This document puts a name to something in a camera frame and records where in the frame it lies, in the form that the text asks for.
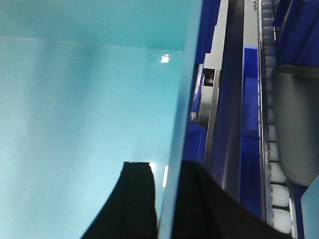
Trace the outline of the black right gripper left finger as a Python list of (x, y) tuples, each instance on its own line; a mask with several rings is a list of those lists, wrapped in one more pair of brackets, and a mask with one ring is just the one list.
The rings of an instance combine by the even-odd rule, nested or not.
[(109, 198), (83, 239), (155, 239), (155, 183), (150, 164), (125, 162)]

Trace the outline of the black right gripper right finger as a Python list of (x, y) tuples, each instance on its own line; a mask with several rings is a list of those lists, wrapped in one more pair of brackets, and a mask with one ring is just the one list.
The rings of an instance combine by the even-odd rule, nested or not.
[(183, 161), (173, 239), (288, 239), (231, 198), (195, 161)]

